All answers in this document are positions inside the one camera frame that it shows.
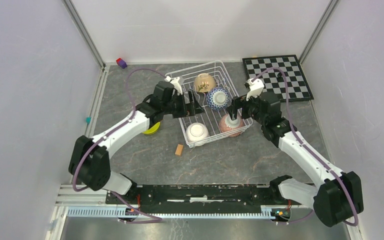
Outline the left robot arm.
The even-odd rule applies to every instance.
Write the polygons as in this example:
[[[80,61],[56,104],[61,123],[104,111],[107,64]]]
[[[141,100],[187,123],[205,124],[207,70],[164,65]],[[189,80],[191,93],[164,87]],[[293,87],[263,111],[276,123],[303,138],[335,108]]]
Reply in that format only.
[[[68,165],[73,182],[80,181],[93,191],[101,189],[117,193],[125,204],[137,198],[135,183],[127,176],[111,169],[111,157],[137,135],[160,122],[165,115],[174,119],[204,113],[191,90],[189,102],[178,84],[160,81],[152,94],[133,107],[130,114],[116,125],[93,137],[82,135],[74,143]]]

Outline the blue patterned bowl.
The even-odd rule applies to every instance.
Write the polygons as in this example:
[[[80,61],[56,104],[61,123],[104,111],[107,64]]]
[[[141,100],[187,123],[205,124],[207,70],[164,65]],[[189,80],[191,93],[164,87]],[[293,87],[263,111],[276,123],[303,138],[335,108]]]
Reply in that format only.
[[[208,107],[214,111],[220,111],[226,109],[231,98],[229,92],[222,87],[214,87],[206,94],[206,103]]]

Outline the yellow-green bowl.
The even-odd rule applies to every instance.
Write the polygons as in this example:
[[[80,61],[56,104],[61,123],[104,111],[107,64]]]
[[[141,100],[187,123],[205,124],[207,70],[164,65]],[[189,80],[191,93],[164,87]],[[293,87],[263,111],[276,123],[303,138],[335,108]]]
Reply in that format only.
[[[155,125],[153,125],[149,129],[143,131],[142,133],[144,135],[153,135],[153,134],[155,134],[159,130],[160,126],[161,126],[161,123],[157,122]]]

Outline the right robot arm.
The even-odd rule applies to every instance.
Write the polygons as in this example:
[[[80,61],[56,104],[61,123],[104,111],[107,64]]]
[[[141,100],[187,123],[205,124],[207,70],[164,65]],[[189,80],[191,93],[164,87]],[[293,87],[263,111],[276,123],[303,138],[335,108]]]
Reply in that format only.
[[[281,102],[275,93],[234,97],[227,111],[232,119],[241,111],[243,119],[252,118],[259,123],[264,137],[291,157],[312,180],[313,184],[308,185],[289,175],[277,177],[270,182],[268,191],[273,203],[300,203],[312,209],[327,227],[339,223],[358,226],[358,215],[364,210],[361,178],[318,153],[291,120],[282,116]]]

